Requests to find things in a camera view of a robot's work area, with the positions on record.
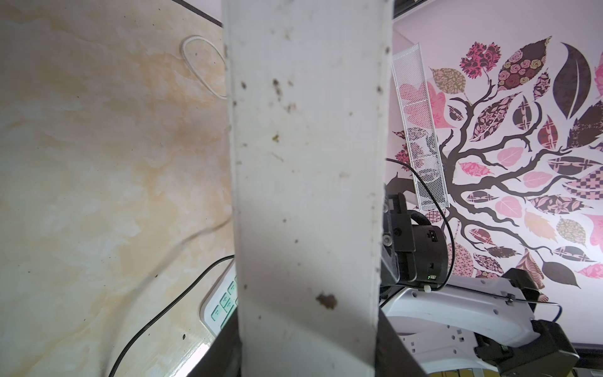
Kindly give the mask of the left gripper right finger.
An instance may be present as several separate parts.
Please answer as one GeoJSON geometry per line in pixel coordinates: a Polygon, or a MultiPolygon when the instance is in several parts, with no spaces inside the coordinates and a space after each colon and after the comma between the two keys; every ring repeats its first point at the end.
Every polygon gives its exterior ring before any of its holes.
{"type": "Polygon", "coordinates": [[[382,310],[378,312],[375,376],[426,377],[382,310]]]}

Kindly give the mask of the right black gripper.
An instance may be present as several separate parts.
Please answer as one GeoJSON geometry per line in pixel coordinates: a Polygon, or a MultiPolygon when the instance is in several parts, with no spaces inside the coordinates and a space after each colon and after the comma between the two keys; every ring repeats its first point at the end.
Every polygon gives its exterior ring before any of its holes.
{"type": "Polygon", "coordinates": [[[442,230],[408,210],[402,194],[388,194],[383,209],[381,288],[440,289],[448,275],[448,247],[442,230]]]}

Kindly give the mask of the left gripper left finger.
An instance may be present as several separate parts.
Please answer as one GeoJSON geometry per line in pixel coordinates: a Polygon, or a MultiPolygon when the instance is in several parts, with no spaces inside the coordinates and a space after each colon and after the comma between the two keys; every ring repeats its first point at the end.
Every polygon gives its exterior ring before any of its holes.
{"type": "Polygon", "coordinates": [[[242,341],[238,313],[233,313],[188,377],[241,377],[242,341]]]}

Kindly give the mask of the green wireless keyboard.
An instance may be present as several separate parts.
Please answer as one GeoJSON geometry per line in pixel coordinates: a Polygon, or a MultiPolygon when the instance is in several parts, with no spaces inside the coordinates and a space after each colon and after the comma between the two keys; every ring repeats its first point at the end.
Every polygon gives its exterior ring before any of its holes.
{"type": "Polygon", "coordinates": [[[217,337],[238,306],[236,264],[232,261],[201,304],[199,318],[217,337]]]}

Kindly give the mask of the white power strip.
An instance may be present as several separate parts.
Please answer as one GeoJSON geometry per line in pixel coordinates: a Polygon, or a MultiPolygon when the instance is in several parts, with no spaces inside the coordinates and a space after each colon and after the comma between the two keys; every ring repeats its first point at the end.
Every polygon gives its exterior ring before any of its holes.
{"type": "Polygon", "coordinates": [[[390,1],[226,1],[245,376],[372,376],[390,1]]]}

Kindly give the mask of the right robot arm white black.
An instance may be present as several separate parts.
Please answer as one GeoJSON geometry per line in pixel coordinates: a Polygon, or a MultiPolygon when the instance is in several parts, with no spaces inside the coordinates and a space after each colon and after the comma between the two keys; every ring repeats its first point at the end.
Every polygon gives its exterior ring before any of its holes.
{"type": "Polygon", "coordinates": [[[501,376],[566,376],[579,354],[557,320],[539,320],[530,274],[455,276],[459,249],[449,226],[386,196],[379,307],[426,373],[489,369],[501,376]]]}

